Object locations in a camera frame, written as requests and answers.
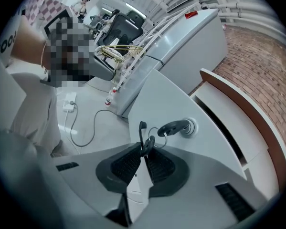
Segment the red object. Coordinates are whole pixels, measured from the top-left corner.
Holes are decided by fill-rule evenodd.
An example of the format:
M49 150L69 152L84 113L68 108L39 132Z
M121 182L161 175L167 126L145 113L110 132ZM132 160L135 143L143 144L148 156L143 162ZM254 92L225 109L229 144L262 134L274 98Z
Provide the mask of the red object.
M186 19L189 19L189 18L191 18L191 17L193 17L193 16L195 16L195 15L197 15L197 14L198 14L198 11L186 13L186 14L185 14L185 18L186 18Z

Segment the plastic bottle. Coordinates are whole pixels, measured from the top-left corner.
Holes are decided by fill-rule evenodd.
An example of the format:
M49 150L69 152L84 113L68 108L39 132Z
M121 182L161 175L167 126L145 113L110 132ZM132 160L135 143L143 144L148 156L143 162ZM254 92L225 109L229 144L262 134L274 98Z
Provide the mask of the plastic bottle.
M114 99L114 94L116 93L116 87L109 92L109 95L106 97L105 105L110 105Z

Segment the tiled floor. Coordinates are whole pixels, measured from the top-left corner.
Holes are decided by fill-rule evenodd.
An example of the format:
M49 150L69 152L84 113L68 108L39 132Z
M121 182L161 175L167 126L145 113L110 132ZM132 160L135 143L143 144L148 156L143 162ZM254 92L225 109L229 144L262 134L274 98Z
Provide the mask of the tiled floor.
M30 72L42 78L45 76L43 74L44 70L39 65L22 61L15 61L14 64L7 68L7 71L9 73ZM97 115L95 137L89 145L82 148L75 148L70 141L70 128L74 121L76 110L68 114L65 132L64 120L66 112L63 111L62 106L67 93L77 93L76 103L79 107L79 113L72 131L73 139L77 144L83 145L91 139L93 135L93 120L98 110L109 109L114 111L114 106L106 108L105 98L107 93L91 87L93 85L104 91L109 91L112 87L110 82L94 78L83 87L63 87L57 89L57 116L63 145L56 156L61 156L61 154L78 154L76 148L83 154L113 148L130 142L128 123L109 112L100 112Z
M227 27L228 55L214 70L248 94L286 145L286 47L264 34Z

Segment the pink checkered pattern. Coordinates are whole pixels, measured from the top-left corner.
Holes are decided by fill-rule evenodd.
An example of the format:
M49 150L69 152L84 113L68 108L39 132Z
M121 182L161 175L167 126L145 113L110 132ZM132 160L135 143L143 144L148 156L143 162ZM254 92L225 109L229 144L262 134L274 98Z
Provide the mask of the pink checkered pattern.
M66 5L58 2L57 0L29 0L26 10L29 11L29 13L26 13L26 17L30 24L34 23L37 16L41 16L46 19L46 21L50 21L61 10L65 9L65 7Z

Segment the white floor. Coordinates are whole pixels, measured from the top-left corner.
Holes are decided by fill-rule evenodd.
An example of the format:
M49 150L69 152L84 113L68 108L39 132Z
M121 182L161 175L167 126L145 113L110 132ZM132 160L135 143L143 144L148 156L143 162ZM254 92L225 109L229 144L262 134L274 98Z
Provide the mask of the white floor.
M44 70L39 65L18 60L15 60L15 62L7 68L7 71L9 73L30 72L39 75L41 78L45 77L43 74ZM130 143L128 124L110 112L100 112L95 120L95 137L93 141L86 147L76 147L76 150L70 141L70 128L75 119L76 110L68 114L65 125L66 132L64 131L66 112L63 111L62 106L66 94L70 92L77 93L75 102L78 105L79 112L73 127L72 136L74 141L79 145L86 144L91 139L93 135L93 119L98 110L109 109L114 112L114 106L106 108L105 98L107 93L97 90L92 86L106 92L112 88L110 82L98 78L90 80L83 87L57 88L58 124L63 141L63 151L59 152L57 156L76 155L78 154L77 150L82 154L91 153Z

